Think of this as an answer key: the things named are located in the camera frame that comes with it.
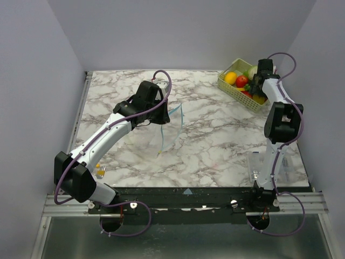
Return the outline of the green white cabbage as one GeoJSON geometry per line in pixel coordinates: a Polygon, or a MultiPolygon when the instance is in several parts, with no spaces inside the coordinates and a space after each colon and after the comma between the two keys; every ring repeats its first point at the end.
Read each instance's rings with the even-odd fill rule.
{"type": "Polygon", "coordinates": [[[248,69],[247,71],[247,75],[248,75],[248,79],[249,80],[252,80],[254,75],[257,73],[257,69],[258,69],[258,66],[252,66],[248,69]]]}

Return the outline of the clear zip top bag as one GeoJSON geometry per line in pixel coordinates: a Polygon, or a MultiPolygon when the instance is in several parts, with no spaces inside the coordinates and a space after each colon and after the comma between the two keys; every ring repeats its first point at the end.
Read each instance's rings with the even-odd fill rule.
{"type": "Polygon", "coordinates": [[[168,112],[170,122],[164,125],[147,122],[135,128],[127,138],[133,153],[142,158],[155,158],[165,152],[179,138],[183,124],[183,106],[168,112]]]}

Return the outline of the yellow red mango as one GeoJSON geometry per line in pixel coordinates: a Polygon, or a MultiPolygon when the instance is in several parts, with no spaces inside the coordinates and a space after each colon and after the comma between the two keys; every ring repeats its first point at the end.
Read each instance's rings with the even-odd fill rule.
{"type": "Polygon", "coordinates": [[[253,99],[255,102],[257,102],[258,104],[260,104],[260,105],[263,105],[263,104],[265,103],[265,101],[266,101],[266,98],[265,98],[265,97],[259,96],[259,95],[257,95],[257,94],[254,94],[254,95],[252,96],[252,99],[253,99]]]}

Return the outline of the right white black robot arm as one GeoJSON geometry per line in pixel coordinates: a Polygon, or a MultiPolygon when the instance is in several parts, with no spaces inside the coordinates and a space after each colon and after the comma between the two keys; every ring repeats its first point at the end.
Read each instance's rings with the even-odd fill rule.
{"type": "Polygon", "coordinates": [[[303,130],[303,105],[292,101],[284,90],[280,76],[274,73],[271,59],[258,61],[251,91],[266,96],[272,105],[264,126],[267,145],[263,166],[248,198],[249,207],[258,212],[271,204],[278,194],[276,176],[287,147],[299,138],[303,130]]]}

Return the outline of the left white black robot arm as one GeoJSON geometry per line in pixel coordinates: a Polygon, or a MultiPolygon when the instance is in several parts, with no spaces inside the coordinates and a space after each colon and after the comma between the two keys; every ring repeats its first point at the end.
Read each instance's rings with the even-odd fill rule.
{"type": "Polygon", "coordinates": [[[169,123],[167,95],[156,84],[143,81],[128,100],[118,103],[106,122],[82,145],[54,158],[54,183],[78,202],[101,203],[108,213],[118,210],[120,201],[112,187],[98,182],[92,172],[101,158],[137,125],[169,123]]]}

